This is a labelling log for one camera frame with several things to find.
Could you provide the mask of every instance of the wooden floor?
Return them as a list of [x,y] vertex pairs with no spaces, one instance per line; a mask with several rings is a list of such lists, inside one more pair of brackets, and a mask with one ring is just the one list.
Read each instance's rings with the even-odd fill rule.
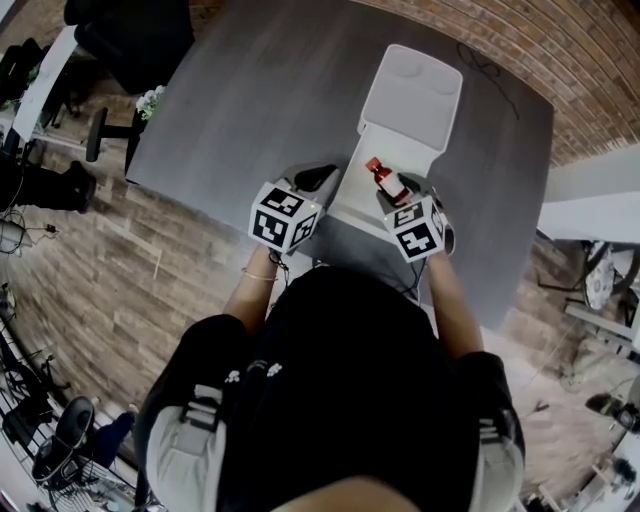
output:
[[[135,98],[113,84],[102,84],[78,119],[63,118],[60,132],[86,137],[91,115],[103,106],[110,123],[124,125],[134,104]],[[55,355],[56,376],[72,384],[68,395],[98,396],[103,404],[122,407],[140,404],[190,324],[221,311],[253,244],[198,212],[128,184],[124,145],[107,141],[104,147],[95,165],[85,164],[99,181],[91,210],[79,215],[27,208],[28,226],[54,224],[60,234],[20,255],[3,256],[0,278],[18,298],[12,328],[29,349]],[[72,159],[82,161],[83,155],[49,147],[44,164],[62,172]],[[38,233],[31,232],[36,240]],[[297,256],[291,266],[299,275],[310,262]],[[590,337],[562,313],[563,295],[540,289],[536,281],[539,274],[569,283],[577,268],[564,253],[536,240],[502,329],[484,333],[487,348],[505,361],[523,422],[524,492],[545,483],[557,499],[579,490],[590,465],[622,435],[584,407],[586,398],[637,374],[634,364],[609,354],[577,392],[560,385],[563,365]],[[603,347],[597,341],[590,345]],[[618,391],[625,393],[628,385]],[[549,408],[535,413],[539,401]]]

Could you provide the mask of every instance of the desk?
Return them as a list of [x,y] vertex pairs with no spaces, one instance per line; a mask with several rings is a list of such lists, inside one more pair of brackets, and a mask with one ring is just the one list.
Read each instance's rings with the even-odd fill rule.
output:
[[73,26],[62,29],[40,64],[38,76],[22,96],[20,108],[13,122],[13,129],[25,142],[31,140],[40,118],[40,112],[42,112],[51,89],[76,49],[75,28]]
[[[128,179],[246,232],[258,190],[284,169],[319,161],[346,169],[393,43],[463,75],[449,146],[429,178],[456,229],[453,264],[471,308],[495,328],[528,262],[553,108],[504,73],[518,122],[494,85],[462,63],[454,40],[416,22],[347,0],[229,0],[176,70]],[[331,217],[301,251],[390,282],[413,281],[395,246]]]

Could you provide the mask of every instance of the cable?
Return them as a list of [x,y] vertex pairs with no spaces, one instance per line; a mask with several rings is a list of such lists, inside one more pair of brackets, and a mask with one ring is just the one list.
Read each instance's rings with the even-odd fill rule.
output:
[[[466,52],[468,52],[468,56],[465,57],[465,55],[463,55],[463,49]],[[500,94],[502,94],[502,97],[506,100],[506,102],[509,105],[511,105],[511,108],[513,109],[513,113],[515,114],[516,119],[520,121],[520,114],[518,113],[516,104],[513,101],[511,101],[509,96],[507,96],[507,93],[504,92],[504,89],[502,88],[500,83],[498,83],[497,81],[497,79],[500,78],[500,75],[501,75],[500,68],[491,62],[486,62],[484,64],[481,64],[478,58],[476,57],[476,54],[471,50],[471,48],[469,48],[467,45],[463,43],[458,43],[456,45],[456,50],[458,51],[458,57],[460,57],[460,60],[464,62],[467,65],[467,67],[469,67],[473,71],[477,71],[478,73],[483,74],[485,77],[487,77],[487,80],[489,80],[493,85],[495,85],[498,88],[498,90],[500,91]]]
[[7,205],[7,209],[5,210],[5,213],[7,212],[7,210],[11,210],[13,208],[14,201],[18,199],[18,195],[20,195],[20,191],[22,190],[22,185],[24,184],[25,167],[29,159],[29,153],[31,153],[31,149],[33,148],[34,144],[35,144],[35,140],[31,142],[27,142],[24,146],[24,149],[22,150],[22,158],[20,159],[20,185],[18,185],[18,190],[16,191],[16,194],[13,196],[13,199],[9,201],[9,204]]
[[[18,219],[21,221],[22,224],[17,224],[15,222],[13,222],[13,220],[11,220],[11,217],[13,215],[17,215]],[[5,226],[5,221],[6,219],[9,218],[9,222],[16,224],[18,226],[20,226],[22,228],[22,233],[20,233],[20,240],[18,240],[18,242],[16,243],[16,246],[11,249],[10,251],[3,251],[1,249],[2,247],[2,240],[3,240],[3,235],[4,235],[4,226]],[[22,214],[22,212],[20,210],[16,210],[14,208],[10,208],[8,212],[5,212],[5,214],[2,216],[2,219],[0,219],[0,254],[14,254],[15,252],[18,251],[18,249],[20,249],[20,246],[22,245],[22,242],[24,240],[24,235],[27,232],[26,229],[26,224],[24,221],[24,215]]]
[[282,256],[279,252],[269,251],[269,260],[271,263],[275,263],[284,272],[284,289],[289,288],[289,267],[282,261]]
[[549,356],[547,357],[547,359],[545,359],[544,363],[542,363],[542,366],[540,368],[538,368],[538,370],[536,371],[536,373],[533,374],[533,377],[531,377],[529,379],[529,381],[522,386],[520,389],[518,389],[518,391],[516,391],[515,394],[519,394],[522,393],[523,391],[525,391],[535,380],[535,378],[540,374],[540,372],[542,372],[542,370],[544,370],[547,365],[549,364],[549,362],[551,361],[551,358],[555,355],[555,353],[558,351],[558,349],[562,346],[562,342],[564,341],[564,339],[567,337],[567,334],[569,334],[569,331],[571,329],[573,329],[576,324],[578,323],[578,318],[576,318],[573,323],[567,328],[566,331],[564,331],[564,334],[562,335],[562,338],[560,338],[560,341],[558,341],[557,345],[554,347],[554,349],[551,351],[551,353],[549,354]]
[[413,296],[413,292],[415,292],[417,290],[417,295],[418,295],[418,301],[420,300],[420,282],[422,281],[422,274],[424,274],[424,269],[427,266],[427,258],[424,258],[422,260],[422,266],[420,267],[420,273],[416,272],[416,267],[413,266],[413,263],[410,263],[409,266],[411,267],[411,271],[413,272],[413,284],[411,286],[409,286],[408,288],[405,288],[404,290],[402,290],[400,293],[402,295],[405,295],[407,293],[411,293],[411,295]]

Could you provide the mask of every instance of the black stand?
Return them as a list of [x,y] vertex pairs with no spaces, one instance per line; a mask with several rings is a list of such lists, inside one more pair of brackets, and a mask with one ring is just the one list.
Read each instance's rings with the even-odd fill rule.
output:
[[93,116],[93,124],[87,140],[87,162],[95,162],[98,159],[102,139],[129,139],[133,134],[133,130],[129,126],[106,124],[107,112],[108,110],[103,108]]

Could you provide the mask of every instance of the bracelet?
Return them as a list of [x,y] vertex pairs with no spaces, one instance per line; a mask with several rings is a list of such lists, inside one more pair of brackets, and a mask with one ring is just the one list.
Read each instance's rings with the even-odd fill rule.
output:
[[278,280],[277,277],[262,277],[262,276],[257,276],[255,274],[252,274],[251,272],[247,272],[247,267],[243,268],[242,272],[244,273],[245,276],[250,277],[252,279],[257,279],[258,281],[268,281],[270,283],[273,283],[274,281]]

